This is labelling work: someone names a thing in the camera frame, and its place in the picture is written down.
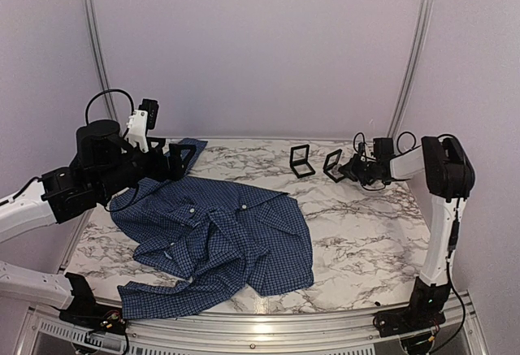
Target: black clamp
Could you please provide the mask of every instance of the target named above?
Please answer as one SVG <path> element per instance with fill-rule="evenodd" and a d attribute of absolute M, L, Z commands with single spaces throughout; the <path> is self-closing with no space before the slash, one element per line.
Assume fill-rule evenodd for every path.
<path fill-rule="evenodd" d="M 336 168 L 336 166 L 340 163 L 342 153 L 343 150 L 341 149 L 329 153 L 325 159 L 325 163 L 323 164 L 323 173 L 334 180 L 335 183 L 341 182 L 344 178 L 347 177 L 347 175 L 340 173 Z M 334 156 L 336 156 L 336 158 L 331 162 L 331 158 Z"/>
<path fill-rule="evenodd" d="M 296 153 L 297 150 L 300 150 L 300 149 L 305 149 L 305 157 L 295 160 L 294 154 Z M 314 168 L 309 164 L 309 152 L 310 152 L 309 144 L 293 146 L 291 148 L 291 158 L 289 159 L 289 166 L 291 167 L 292 172 L 294 172 L 294 175 L 296 175 L 298 179 L 305 178 L 306 176 L 311 176 L 316 173 Z M 300 173 L 296 170 L 296 167 L 299 167 L 299 166 L 306 166 L 309 170 L 307 172 Z"/>

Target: blue checkered shirt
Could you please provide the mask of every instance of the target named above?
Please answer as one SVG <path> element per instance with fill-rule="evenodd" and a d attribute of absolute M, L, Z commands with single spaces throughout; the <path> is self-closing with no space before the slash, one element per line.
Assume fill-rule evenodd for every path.
<path fill-rule="evenodd" d="M 197 154 L 206 146 L 181 142 L 195 144 Z M 126 205 L 132 195 L 117 197 L 110 208 Z M 285 193 L 191 176 L 175 183 L 146 179 L 136 203 L 112 219 L 140 243 L 138 262 L 186 279 L 174 287 L 118 286 L 128 319 L 198 314 L 246 284 L 272 296 L 314 282 L 309 228 Z"/>

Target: marble surface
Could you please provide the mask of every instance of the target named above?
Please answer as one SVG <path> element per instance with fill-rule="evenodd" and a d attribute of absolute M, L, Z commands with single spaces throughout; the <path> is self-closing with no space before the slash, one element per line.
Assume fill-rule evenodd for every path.
<path fill-rule="evenodd" d="M 307 142 L 316 175 L 299 180 L 289 169 L 289 152 Z M 419 208 L 404 183 L 367 192 L 349 180 L 328 179 L 323 162 L 338 148 L 345 163 L 349 142 L 209 141 L 191 175 L 285 191 L 298 200 L 312 238 L 315 280 L 311 288 L 275 297 L 246 287 L 209 311 L 315 313 L 408 301 L 429 238 Z M 175 277 L 133 261 L 136 246 L 98 207 L 67 270 L 84 275 L 96 297 L 112 301 L 120 301 L 117 286 L 129 280 L 175 286 Z"/>

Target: vertical metal post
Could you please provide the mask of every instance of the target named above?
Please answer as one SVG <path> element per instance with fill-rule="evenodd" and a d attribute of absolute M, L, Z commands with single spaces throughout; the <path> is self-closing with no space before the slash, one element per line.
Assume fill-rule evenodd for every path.
<path fill-rule="evenodd" d="M 417 71 L 419 56 L 424 47 L 428 25 L 431 17 L 431 5 L 433 0 L 421 0 L 417 27 L 415 28 L 414 43 L 410 51 L 408 66 L 406 67 L 405 77 L 401 85 L 401 91 L 397 100 L 396 109 L 393 112 L 392 122 L 388 128 L 388 137 L 396 138 L 399 127 L 405 115 L 405 108 L 410 98 L 412 84 L 414 83 L 415 72 Z"/>
<path fill-rule="evenodd" d="M 106 74 L 105 62 L 103 60 L 103 53 L 101 42 L 99 40 L 98 23 L 96 22 L 96 11 L 94 10 L 94 0 L 83 0 L 84 12 L 87 17 L 87 25 L 89 27 L 90 46 L 92 47 L 94 62 L 96 64 L 97 77 L 99 84 L 103 90 L 109 89 L 108 76 Z M 115 109 L 114 99 L 112 94 L 104 95 L 106 113 L 110 119 L 117 121 L 117 111 Z"/>

